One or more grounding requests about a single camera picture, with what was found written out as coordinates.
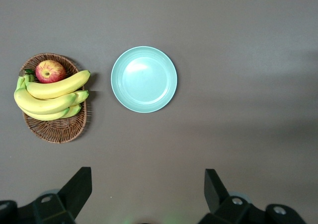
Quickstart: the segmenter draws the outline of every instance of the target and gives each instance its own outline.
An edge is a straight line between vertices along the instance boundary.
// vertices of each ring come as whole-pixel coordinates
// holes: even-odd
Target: wicker basket
[[[35,70],[36,66],[44,60],[54,60],[59,62],[65,68],[67,76],[71,76],[79,72],[77,67],[69,59],[52,53],[42,53],[31,57],[21,67],[20,72],[24,69]],[[23,118],[28,128],[37,137],[51,143],[66,143],[76,139],[84,130],[87,120],[86,101],[81,104],[80,112],[69,118],[53,121],[39,121],[29,117],[24,112]]]

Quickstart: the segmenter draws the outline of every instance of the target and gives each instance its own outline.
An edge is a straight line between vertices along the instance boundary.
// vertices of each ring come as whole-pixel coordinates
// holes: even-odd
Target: tabletop
[[[318,0],[0,0],[0,200],[26,205],[81,167],[78,224],[196,224],[205,169],[264,210],[318,219]],[[177,73],[172,100],[140,113],[111,87],[121,54],[150,46]],[[91,116],[65,144],[36,137],[13,99],[39,53],[91,77]]]

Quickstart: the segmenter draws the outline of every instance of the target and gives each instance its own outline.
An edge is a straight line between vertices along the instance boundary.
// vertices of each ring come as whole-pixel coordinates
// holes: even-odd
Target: apple
[[[52,83],[63,80],[66,70],[59,62],[45,60],[36,66],[35,75],[40,83]]]

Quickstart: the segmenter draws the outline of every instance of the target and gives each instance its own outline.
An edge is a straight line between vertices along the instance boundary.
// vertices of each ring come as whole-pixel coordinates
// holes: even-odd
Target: fruit basket
[[[59,62],[66,70],[67,76],[78,73],[79,70],[72,61],[58,54],[42,53],[29,58],[21,67],[20,72],[24,69],[35,70],[36,66],[45,60],[54,60]],[[81,110],[78,114],[63,119],[53,121],[36,120],[24,112],[23,119],[28,128],[37,137],[50,143],[66,143],[76,139],[84,130],[87,121],[87,104],[86,100],[81,104]]]

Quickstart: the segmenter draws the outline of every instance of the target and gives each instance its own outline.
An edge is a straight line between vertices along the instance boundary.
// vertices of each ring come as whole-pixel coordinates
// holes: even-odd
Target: turquoise plate
[[[117,59],[111,72],[111,86],[126,108],[149,113],[170,102],[177,87],[177,73],[162,51],[140,46]]]

